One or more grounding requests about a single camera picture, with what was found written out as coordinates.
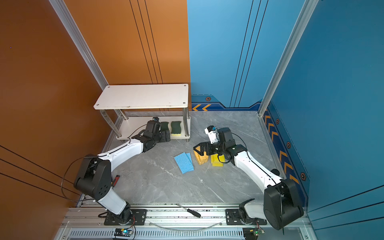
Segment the green yellow scouring sponge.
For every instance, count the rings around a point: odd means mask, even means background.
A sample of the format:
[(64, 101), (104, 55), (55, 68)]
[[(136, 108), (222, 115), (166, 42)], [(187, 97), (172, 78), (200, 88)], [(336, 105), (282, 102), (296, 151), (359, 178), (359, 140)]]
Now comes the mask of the green yellow scouring sponge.
[(161, 132), (169, 131), (169, 122), (161, 122)]
[(181, 121), (172, 121), (171, 122), (171, 136), (178, 137), (182, 134)]

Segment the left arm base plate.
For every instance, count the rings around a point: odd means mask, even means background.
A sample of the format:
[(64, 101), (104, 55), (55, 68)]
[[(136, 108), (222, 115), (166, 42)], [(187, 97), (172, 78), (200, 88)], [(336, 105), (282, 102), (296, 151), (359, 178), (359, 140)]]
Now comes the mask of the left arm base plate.
[(115, 215), (112, 212), (107, 212), (105, 217), (105, 226), (125, 226), (135, 225), (143, 226), (147, 217), (146, 209), (130, 209), (123, 211), (120, 215)]

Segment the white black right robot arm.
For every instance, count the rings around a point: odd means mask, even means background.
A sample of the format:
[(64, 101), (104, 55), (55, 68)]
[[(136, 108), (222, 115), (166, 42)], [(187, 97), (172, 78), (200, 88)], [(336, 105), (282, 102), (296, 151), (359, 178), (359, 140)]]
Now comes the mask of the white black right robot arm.
[(251, 225), (258, 220), (267, 221), (274, 229), (281, 230), (293, 221), (304, 216), (303, 204), (296, 182), (282, 179), (278, 170), (268, 170), (248, 151), (245, 144), (237, 144), (229, 128), (218, 129), (208, 126), (205, 129), (208, 142), (194, 146), (201, 157), (224, 156), (226, 163), (245, 172), (264, 192), (264, 200), (259, 204), (255, 199), (239, 205), (240, 219), (243, 224)]

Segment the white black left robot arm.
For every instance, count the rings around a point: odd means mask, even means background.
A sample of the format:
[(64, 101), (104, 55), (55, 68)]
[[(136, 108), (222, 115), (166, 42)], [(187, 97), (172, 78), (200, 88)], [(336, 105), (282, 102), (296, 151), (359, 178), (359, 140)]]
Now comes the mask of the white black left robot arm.
[(153, 118), (128, 142), (99, 155), (85, 156), (74, 180), (75, 189), (92, 197), (114, 215), (119, 224), (127, 224), (132, 218), (131, 207), (113, 189), (113, 170), (130, 158), (149, 151), (157, 143), (170, 140), (169, 128), (159, 118)]

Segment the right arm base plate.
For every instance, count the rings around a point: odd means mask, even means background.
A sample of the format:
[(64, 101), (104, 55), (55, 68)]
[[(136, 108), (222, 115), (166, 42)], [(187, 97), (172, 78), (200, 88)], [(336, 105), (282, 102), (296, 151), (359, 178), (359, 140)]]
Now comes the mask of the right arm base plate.
[(267, 221), (258, 218), (250, 218), (245, 210), (226, 209), (226, 222), (229, 226), (234, 225), (267, 225)]

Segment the blue sponge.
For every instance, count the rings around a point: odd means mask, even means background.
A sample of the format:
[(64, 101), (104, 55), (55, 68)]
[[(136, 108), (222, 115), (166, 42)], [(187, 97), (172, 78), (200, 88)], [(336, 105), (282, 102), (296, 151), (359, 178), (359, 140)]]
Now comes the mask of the blue sponge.
[(186, 155), (187, 155), (187, 157), (188, 157), (189, 161), (190, 161), (190, 162), (191, 162), (191, 164), (192, 164), (193, 162), (192, 162), (192, 156), (191, 156), (191, 154), (190, 154), (190, 153), (186, 153)]
[(187, 172), (191, 172), (194, 170), (193, 164), (189, 161), (186, 153), (182, 153), (176, 157), (174, 157), (180, 171), (182, 174), (185, 174)]

